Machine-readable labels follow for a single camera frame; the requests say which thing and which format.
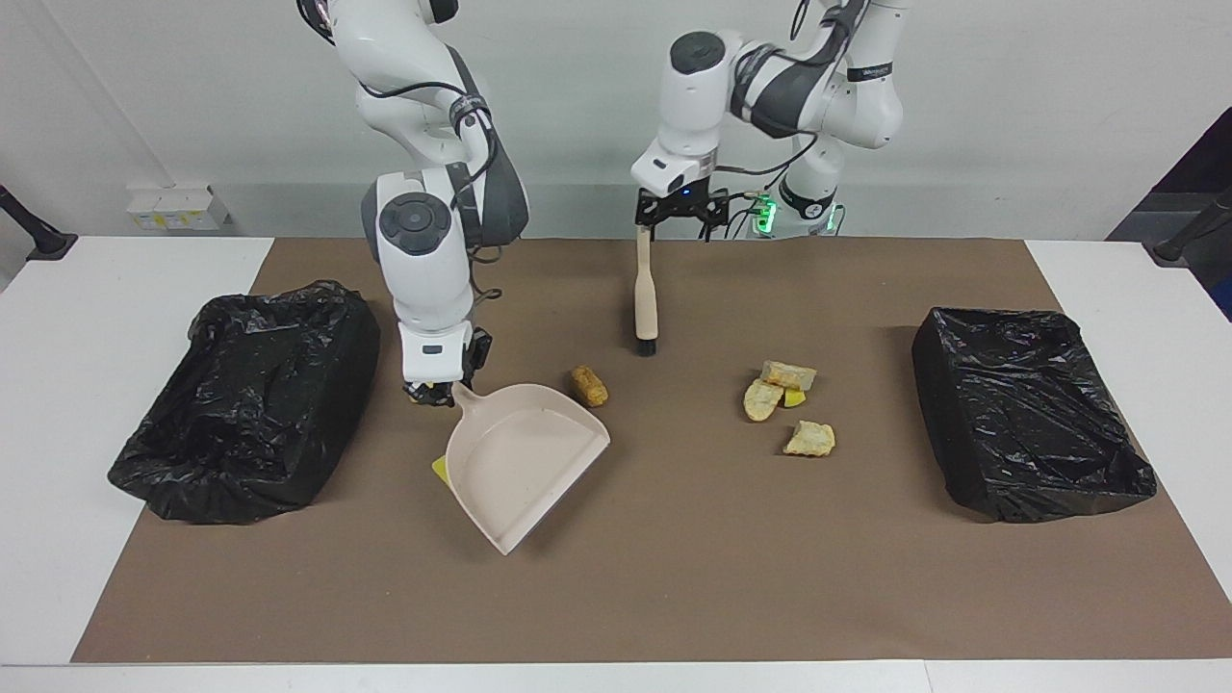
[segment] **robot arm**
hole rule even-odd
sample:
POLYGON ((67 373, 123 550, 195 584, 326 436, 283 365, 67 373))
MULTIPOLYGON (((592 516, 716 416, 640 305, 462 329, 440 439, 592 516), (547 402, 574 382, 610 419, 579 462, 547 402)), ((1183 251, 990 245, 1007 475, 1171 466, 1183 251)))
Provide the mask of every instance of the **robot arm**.
POLYGON ((359 81, 356 106, 410 155, 361 205, 365 234, 398 317, 403 380, 419 402, 451 403, 490 337, 472 323, 471 256, 503 247, 529 208, 492 112, 462 57, 429 31, 456 0, 297 0, 359 81))
POLYGON ((902 123, 891 73, 913 2, 845 0, 827 10, 797 55, 731 31, 680 37, 664 69, 658 137, 633 164, 633 178, 670 200, 716 170, 750 173, 716 162, 722 116, 731 112, 771 138, 795 136, 797 153, 811 146, 780 192, 802 217, 819 217, 841 170, 838 142, 878 148, 902 123))

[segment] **dustpan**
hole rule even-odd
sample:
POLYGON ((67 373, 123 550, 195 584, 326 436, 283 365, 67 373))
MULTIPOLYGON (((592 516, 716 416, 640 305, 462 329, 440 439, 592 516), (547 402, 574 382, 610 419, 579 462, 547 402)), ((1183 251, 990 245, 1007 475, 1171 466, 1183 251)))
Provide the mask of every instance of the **dustpan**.
POLYGON ((611 443, 602 422, 542 385, 480 397, 453 385, 462 420, 445 449, 462 509, 509 555, 611 443))

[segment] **bread piece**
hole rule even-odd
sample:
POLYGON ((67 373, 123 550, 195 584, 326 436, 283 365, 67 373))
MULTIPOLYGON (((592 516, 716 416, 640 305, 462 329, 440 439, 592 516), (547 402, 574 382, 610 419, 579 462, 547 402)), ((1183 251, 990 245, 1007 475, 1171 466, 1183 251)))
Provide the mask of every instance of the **bread piece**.
POLYGON ((802 420, 796 424, 796 430, 782 451, 788 455, 824 457, 830 454, 834 445, 834 429, 829 424, 802 420))
POLYGON ((749 420, 766 420, 779 406, 779 401, 782 400, 782 393, 781 386, 754 380, 753 385, 744 391, 744 413, 748 414, 749 420))
POLYGON ((804 366, 793 366, 779 361, 766 361, 761 364, 761 380, 770 385, 781 385, 801 392, 808 392, 813 387, 813 379, 817 370, 804 366))
POLYGON ((607 401, 607 386, 599 380, 590 366, 578 366, 569 371, 569 382, 573 385, 573 392, 578 400, 591 409, 602 407, 604 402, 607 401))

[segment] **black trash bag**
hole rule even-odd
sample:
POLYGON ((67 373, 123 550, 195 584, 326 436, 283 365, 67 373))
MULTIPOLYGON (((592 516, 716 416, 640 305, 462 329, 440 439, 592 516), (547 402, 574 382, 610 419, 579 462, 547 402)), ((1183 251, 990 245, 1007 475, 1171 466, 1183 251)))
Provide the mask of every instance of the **black trash bag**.
POLYGON ((164 519, 250 523, 309 504, 367 403, 381 329, 336 281, 221 296, 107 480, 164 519))
POLYGON ((933 308, 912 356, 933 453, 960 506, 1025 523, 1154 496, 1154 470, 1066 316, 933 308))

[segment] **table surface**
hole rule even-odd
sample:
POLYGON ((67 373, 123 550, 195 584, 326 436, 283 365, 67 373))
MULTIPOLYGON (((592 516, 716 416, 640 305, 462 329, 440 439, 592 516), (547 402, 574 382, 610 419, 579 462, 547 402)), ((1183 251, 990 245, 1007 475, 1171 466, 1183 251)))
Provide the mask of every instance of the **table surface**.
MULTIPOLYGON (((248 291, 270 245, 83 238, 0 293, 0 689, 1215 692, 1232 681, 1232 660, 67 666, 142 508, 99 470, 179 363, 196 311, 248 291)), ((1027 245, 1228 593, 1232 326, 1188 271, 1156 268, 1136 244, 1027 245)))

